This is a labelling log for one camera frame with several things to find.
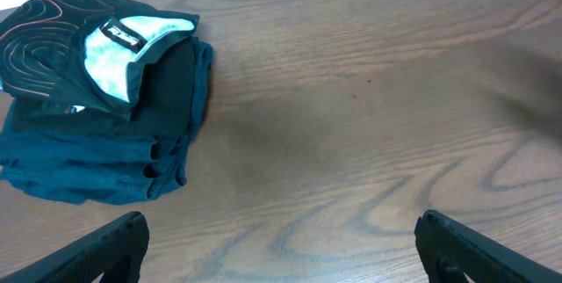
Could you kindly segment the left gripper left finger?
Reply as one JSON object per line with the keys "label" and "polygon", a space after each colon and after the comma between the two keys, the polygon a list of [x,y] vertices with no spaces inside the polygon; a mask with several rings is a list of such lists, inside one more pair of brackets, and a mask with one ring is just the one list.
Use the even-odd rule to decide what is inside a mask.
{"label": "left gripper left finger", "polygon": [[137,283],[149,229],[138,212],[120,216],[56,252],[1,278],[1,283]]}

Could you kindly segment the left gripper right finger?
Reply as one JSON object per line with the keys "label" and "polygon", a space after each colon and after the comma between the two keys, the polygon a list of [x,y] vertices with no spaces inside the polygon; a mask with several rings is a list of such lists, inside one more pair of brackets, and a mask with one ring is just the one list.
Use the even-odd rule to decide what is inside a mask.
{"label": "left gripper right finger", "polygon": [[427,210],[414,229],[415,246],[430,283],[560,282],[561,274]]}

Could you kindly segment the black jersey with orange contour lines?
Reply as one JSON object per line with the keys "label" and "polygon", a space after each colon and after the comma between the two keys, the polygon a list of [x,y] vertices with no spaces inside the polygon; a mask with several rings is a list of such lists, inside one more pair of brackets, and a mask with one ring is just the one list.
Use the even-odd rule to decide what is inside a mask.
{"label": "black jersey with orange contour lines", "polygon": [[198,22],[134,0],[29,0],[1,23],[1,89],[127,119],[145,66]]}

